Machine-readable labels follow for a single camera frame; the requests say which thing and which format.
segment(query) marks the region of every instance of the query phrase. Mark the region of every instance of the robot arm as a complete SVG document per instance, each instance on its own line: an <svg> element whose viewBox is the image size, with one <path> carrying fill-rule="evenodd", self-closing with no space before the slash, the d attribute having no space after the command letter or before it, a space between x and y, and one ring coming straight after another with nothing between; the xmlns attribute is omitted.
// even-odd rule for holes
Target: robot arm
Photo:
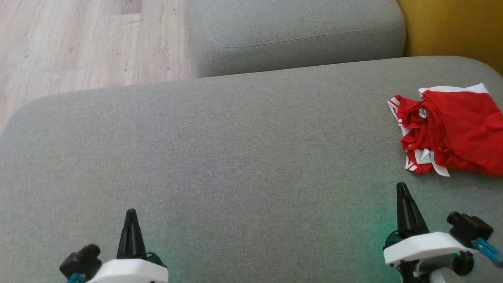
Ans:
<svg viewBox="0 0 503 283"><path fill-rule="evenodd" d="M387 265L400 273L404 283L463 282L460 276L473 269L473 253L481 252L497 267L503 257L487 240L493 229L478 217L453 212L447 221L449 234L430 233L405 183L398 183L397 231L386 239L383 253Z"/></svg>
<svg viewBox="0 0 503 283"><path fill-rule="evenodd" d="M138 216L134 209L126 212L117 259L102 262L100 248L90 244L71 253L59 267L67 283L88 280L99 283L167 283L168 271L161 259L145 251Z"/></svg>

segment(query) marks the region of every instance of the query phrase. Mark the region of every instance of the gray fabric upholstery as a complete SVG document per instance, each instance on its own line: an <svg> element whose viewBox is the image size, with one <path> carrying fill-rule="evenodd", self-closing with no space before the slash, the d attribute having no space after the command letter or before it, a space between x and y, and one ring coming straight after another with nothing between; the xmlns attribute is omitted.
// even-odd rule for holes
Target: gray fabric upholstery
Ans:
<svg viewBox="0 0 503 283"><path fill-rule="evenodd" d="M386 101L503 79L411 57L90 90L37 100L0 137L0 281L63 282L88 243L117 252L138 210L170 282L399 282L382 246L409 185L432 231L480 216L503 248L503 180L404 169ZM468 282L501 282L478 256Z"/></svg>
<svg viewBox="0 0 503 283"><path fill-rule="evenodd" d="M400 57L395 0L192 0L200 77Z"/></svg>

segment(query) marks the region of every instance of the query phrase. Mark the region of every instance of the blue cable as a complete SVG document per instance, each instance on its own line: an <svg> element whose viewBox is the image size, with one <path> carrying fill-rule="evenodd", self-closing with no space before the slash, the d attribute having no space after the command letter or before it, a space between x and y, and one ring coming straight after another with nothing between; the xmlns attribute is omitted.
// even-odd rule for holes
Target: blue cable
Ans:
<svg viewBox="0 0 503 283"><path fill-rule="evenodd" d="M80 276L77 272L72 274L66 283L84 283L84 278Z"/></svg>
<svg viewBox="0 0 503 283"><path fill-rule="evenodd" d="M499 254L498 249L493 247L483 238L477 238L473 242L473 248L485 255L490 261L499 268L503 268L503 257Z"/></svg>

